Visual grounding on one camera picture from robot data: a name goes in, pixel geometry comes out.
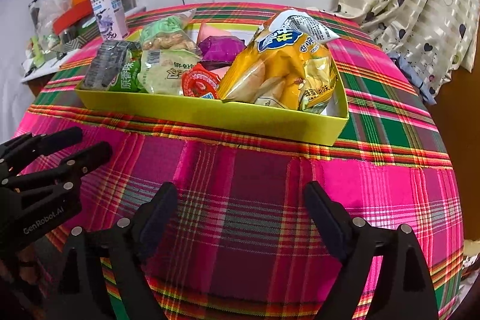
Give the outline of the clear plastic bag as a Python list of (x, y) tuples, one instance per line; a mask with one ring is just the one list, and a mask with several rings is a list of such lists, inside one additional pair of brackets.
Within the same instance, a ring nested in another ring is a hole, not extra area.
[(72, 6), (72, 0), (40, 0), (36, 32), (40, 39), (54, 32), (53, 23)]

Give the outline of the green leafy snack packet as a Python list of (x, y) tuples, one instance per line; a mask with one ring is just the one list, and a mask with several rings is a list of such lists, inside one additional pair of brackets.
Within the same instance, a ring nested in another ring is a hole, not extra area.
[(141, 90), (138, 73), (141, 71), (141, 51), (127, 51), (124, 65), (108, 85), (107, 90), (121, 93), (138, 93)]

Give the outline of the yellow-green cardboard box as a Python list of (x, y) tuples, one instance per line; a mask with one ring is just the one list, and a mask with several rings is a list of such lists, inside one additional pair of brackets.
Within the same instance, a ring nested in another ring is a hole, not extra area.
[[(211, 70), (202, 55), (200, 63), (221, 79), (232, 63), (219, 62), (220, 68)], [(256, 136), (270, 136), (315, 145), (333, 145), (349, 119), (347, 97), (338, 68), (337, 84), (328, 106), (320, 114), (289, 110), (256, 104), (222, 101), (199, 97), (185, 97), (147, 93), (142, 86), (138, 93), (108, 90), (87, 90), (76, 87), (81, 102), (92, 110), (139, 115), (178, 123), (193, 124)]]

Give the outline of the purple foil snack packet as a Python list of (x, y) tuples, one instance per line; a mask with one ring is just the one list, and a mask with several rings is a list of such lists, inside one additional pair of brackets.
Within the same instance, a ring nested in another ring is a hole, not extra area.
[(246, 45), (244, 40), (235, 36), (210, 36), (202, 40), (198, 47), (203, 61), (231, 63)]

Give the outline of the white side shelf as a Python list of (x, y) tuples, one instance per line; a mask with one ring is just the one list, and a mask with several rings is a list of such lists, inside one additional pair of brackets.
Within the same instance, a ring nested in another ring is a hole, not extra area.
[(61, 59), (56, 59), (53, 58), (51, 60), (48, 60), (45, 62), (44, 65), (42, 65), (40, 68), (37, 70), (33, 71), (30, 73), (28, 76), (24, 76), (20, 80), (22, 84), (26, 84), (27, 82), (30, 82), (31, 80), (39, 79), (44, 76), (49, 76), (52, 74), (55, 74), (56, 72), (59, 71), (60, 67), (64, 65), (64, 63), (68, 60), (70, 60), (74, 55), (80, 52), (80, 49), (75, 49), (71, 52), (68, 52), (64, 57)]

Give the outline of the pink green plaid tablecloth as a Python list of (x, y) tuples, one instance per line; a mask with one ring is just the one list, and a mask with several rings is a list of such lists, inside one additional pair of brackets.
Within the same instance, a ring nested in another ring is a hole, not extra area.
[(78, 216), (36, 245), (40, 289), (49, 296), (75, 226), (111, 227), (148, 202), (165, 181), (178, 211), (146, 265), (171, 319), (311, 319), (336, 279), (304, 207), (312, 180), (375, 227), (408, 224), (429, 265), (439, 317), (456, 303), (463, 223), (452, 163), (429, 112), (401, 71), (349, 20), (322, 13), (339, 36), (333, 56), (349, 119), (335, 145), (247, 136), (87, 110), (75, 88), (94, 52), (58, 72), (25, 111), (18, 133), (78, 126), (112, 160), (82, 181)]

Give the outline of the pale green snack packet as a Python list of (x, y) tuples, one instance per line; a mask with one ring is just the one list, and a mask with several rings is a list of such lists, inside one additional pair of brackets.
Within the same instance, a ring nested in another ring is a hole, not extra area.
[(182, 76), (199, 61), (186, 49), (146, 50), (142, 52), (139, 84), (147, 93), (181, 96)]

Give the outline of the grey striped box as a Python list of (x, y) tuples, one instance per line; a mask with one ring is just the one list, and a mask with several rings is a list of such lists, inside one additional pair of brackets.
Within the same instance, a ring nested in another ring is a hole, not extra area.
[(97, 24), (91, 24), (89, 27), (77, 31), (75, 26), (64, 29), (60, 35), (60, 43), (53, 48), (54, 52), (68, 53), (75, 49), (84, 47), (91, 40), (94, 40), (100, 35)]

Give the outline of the yellow potato sticks bag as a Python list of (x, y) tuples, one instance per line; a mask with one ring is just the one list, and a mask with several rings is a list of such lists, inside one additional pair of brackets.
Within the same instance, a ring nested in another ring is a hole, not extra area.
[(263, 23), (218, 85), (222, 101), (320, 114), (337, 84), (327, 44), (339, 35), (304, 11), (285, 9)]

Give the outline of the blue grey cloth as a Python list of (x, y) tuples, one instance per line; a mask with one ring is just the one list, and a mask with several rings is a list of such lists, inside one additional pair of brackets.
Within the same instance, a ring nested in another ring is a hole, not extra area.
[(422, 101), (431, 106), (435, 105), (436, 101), (433, 93), (431, 93), (430, 87), (418, 75), (410, 62), (406, 60), (405, 56), (396, 51), (388, 52), (387, 56), (391, 59), (392, 62), (394, 62), (397, 68), (400, 69), (402, 74), (405, 76), (408, 82), (416, 89), (416, 91), (420, 93)]

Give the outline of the red box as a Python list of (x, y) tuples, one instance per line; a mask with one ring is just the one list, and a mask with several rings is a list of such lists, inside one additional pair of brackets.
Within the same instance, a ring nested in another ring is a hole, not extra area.
[(93, 13), (89, 0), (82, 1), (65, 11), (53, 23), (53, 32), (60, 35), (65, 29)]

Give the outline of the dark grey snack packet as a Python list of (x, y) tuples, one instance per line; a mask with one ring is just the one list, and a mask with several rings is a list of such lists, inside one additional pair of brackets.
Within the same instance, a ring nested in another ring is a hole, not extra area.
[(138, 50), (137, 42), (128, 40), (106, 40), (98, 48), (89, 69), (81, 83), (82, 89), (107, 90), (112, 81), (132, 54)]

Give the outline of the red lid jelly cup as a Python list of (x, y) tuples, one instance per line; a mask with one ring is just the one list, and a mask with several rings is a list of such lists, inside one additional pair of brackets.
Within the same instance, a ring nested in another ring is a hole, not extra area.
[(220, 77), (197, 63), (189, 71), (183, 73), (181, 89), (185, 97), (217, 99), (217, 88)]
[(199, 27), (199, 32), (197, 35), (197, 44), (199, 45), (208, 37), (227, 37), (231, 36), (232, 33), (221, 28), (216, 28), (207, 23), (201, 23)]

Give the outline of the clear green nut bag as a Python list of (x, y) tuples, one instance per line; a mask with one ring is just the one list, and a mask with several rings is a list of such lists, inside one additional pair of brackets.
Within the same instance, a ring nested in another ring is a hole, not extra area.
[(190, 9), (146, 25), (139, 37), (142, 49), (185, 49), (194, 54), (200, 54), (197, 44), (185, 32), (185, 28), (191, 23), (196, 11), (197, 9)]

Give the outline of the brown wooden wardrobe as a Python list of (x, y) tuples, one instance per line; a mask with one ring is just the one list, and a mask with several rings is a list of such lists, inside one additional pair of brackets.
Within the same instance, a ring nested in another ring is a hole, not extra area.
[(429, 112), (453, 165), (465, 238), (479, 238), (479, 67), (454, 71)]

